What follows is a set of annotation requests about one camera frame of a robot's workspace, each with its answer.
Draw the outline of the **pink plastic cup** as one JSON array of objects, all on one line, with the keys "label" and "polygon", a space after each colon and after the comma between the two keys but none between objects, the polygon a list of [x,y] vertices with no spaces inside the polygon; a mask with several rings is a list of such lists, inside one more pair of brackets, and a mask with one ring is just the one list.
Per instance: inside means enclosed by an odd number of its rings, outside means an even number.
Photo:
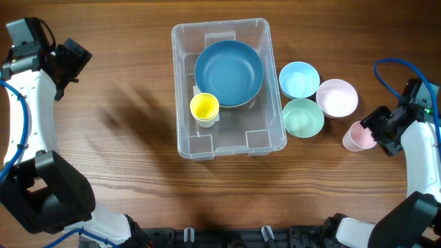
[{"label": "pink plastic cup", "polygon": [[360,121],[355,122],[342,138],[342,145],[350,152],[359,152],[375,147],[377,142],[372,137],[372,131],[364,128]]}]

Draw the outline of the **yellow plastic cup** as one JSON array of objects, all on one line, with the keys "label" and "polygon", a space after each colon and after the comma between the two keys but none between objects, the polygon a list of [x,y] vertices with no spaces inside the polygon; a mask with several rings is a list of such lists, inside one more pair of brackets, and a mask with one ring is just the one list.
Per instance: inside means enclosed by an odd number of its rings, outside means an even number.
[{"label": "yellow plastic cup", "polygon": [[217,116],[220,105],[213,94],[200,93],[192,98],[189,108],[194,118],[209,121]]}]

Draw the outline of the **cream plastic cup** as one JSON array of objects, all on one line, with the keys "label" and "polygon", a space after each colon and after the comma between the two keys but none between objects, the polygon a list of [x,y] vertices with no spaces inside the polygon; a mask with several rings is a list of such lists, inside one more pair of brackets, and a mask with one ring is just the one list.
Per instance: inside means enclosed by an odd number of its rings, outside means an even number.
[{"label": "cream plastic cup", "polygon": [[201,118],[194,118],[196,121],[196,124],[203,128],[211,127],[215,122],[218,120],[218,116],[215,116],[211,119],[201,119]]}]

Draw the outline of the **blue plastic plate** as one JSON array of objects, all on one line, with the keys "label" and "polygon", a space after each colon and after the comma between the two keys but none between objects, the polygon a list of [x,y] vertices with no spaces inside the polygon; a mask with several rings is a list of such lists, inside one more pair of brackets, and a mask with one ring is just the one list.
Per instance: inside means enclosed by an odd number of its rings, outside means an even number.
[{"label": "blue plastic plate", "polygon": [[258,53],[235,40],[215,42],[198,56],[194,79],[202,93],[221,98],[250,99],[263,86],[264,68]]}]

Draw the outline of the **cream plastic plate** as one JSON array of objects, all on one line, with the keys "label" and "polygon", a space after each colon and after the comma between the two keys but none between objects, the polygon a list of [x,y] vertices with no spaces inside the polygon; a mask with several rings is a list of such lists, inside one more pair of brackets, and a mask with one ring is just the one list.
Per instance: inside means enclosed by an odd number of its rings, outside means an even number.
[{"label": "cream plastic plate", "polygon": [[242,98],[221,98],[219,100],[220,107],[223,108],[235,108],[235,107],[241,107],[248,103],[251,103],[254,100],[253,98],[250,99],[242,99]]}]

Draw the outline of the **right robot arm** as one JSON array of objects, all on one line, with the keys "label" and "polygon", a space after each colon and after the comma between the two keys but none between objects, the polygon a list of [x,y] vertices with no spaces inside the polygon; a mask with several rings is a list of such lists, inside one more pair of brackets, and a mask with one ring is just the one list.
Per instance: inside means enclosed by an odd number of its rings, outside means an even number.
[{"label": "right robot arm", "polygon": [[394,110],[380,106],[361,125],[388,156],[403,151],[407,197],[376,224],[342,214],[329,226],[334,243],[343,247],[439,247],[440,239],[440,116],[434,112],[440,87],[409,79]]}]

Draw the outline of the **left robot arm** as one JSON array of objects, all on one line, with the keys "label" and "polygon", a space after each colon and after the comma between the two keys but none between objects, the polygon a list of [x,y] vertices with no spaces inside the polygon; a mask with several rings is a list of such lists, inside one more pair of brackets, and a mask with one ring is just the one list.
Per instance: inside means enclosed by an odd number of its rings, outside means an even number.
[{"label": "left robot arm", "polygon": [[12,47],[1,64],[8,92],[10,138],[1,170],[1,204],[31,234],[73,235],[97,247],[151,247],[126,214],[97,203],[87,178],[60,154],[54,103],[75,83],[92,55],[76,41],[58,44],[45,21],[7,24]]}]

